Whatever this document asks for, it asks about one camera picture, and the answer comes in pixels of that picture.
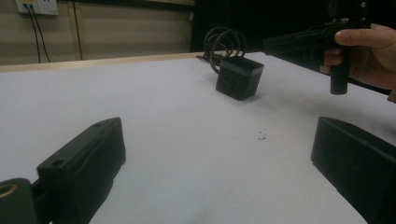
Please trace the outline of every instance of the wall outlet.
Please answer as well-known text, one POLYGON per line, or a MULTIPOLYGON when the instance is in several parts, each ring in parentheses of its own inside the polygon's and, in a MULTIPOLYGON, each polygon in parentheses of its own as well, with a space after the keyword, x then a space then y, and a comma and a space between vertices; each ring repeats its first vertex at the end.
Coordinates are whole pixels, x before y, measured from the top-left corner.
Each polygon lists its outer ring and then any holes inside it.
POLYGON ((29 13, 25 6, 29 7, 30 12, 41 15, 58 15, 56 0, 16 0, 20 13, 29 13))
POLYGON ((36 0, 16 0, 17 8, 20 13, 29 13, 25 6, 29 7, 30 13, 40 14, 36 0))
POLYGON ((36 0, 42 15, 58 15, 56 0, 36 0))

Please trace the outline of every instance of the wall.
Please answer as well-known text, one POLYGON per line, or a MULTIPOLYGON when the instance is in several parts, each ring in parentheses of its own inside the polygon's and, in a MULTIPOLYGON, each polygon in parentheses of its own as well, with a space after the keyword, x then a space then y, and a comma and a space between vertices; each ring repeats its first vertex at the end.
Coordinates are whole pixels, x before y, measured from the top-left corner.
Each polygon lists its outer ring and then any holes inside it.
MULTIPOLYGON (((58 16, 37 16, 52 62, 189 51, 188 12, 57 3, 58 16)), ((41 62, 46 63, 42 47, 40 53, 41 62)), ((22 63, 38 63, 32 23, 28 15, 18 13, 15 0, 3 0, 0 65, 22 63)))

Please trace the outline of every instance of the black bracket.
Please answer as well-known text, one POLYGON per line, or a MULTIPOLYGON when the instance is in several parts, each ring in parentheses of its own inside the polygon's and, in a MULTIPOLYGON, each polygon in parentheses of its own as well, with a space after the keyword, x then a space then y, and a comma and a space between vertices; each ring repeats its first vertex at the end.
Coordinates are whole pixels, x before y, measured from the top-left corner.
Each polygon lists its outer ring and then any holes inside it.
POLYGON ((87 224, 125 163, 120 118, 93 124, 23 178, 0 183, 1 224, 87 224))
POLYGON ((311 160, 369 224, 396 223, 396 147, 352 124, 319 118, 311 160))

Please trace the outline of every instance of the black box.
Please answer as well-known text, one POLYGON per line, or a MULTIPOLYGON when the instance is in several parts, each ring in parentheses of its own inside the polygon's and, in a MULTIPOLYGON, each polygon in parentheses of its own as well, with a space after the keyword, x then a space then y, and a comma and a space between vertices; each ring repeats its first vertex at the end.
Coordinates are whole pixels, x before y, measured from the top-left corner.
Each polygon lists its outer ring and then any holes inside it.
POLYGON ((216 90, 243 101, 256 93, 264 65, 234 56, 221 60, 216 90))

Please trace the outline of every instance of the black handheld tool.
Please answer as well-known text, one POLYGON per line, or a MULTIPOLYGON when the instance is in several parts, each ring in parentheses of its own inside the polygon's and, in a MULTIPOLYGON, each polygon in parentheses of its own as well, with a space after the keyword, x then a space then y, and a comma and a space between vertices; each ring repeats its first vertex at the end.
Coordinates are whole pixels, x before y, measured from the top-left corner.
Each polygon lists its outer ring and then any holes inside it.
POLYGON ((263 51, 267 55, 279 56, 294 51, 303 51, 310 66, 324 63, 324 50, 343 48, 344 61, 335 66, 331 74, 331 93, 347 93, 349 72, 349 50, 334 41, 334 35, 344 29, 370 28, 371 23, 365 19, 368 13, 368 0, 325 0, 331 22, 309 28, 305 32, 282 35, 263 40, 263 51))

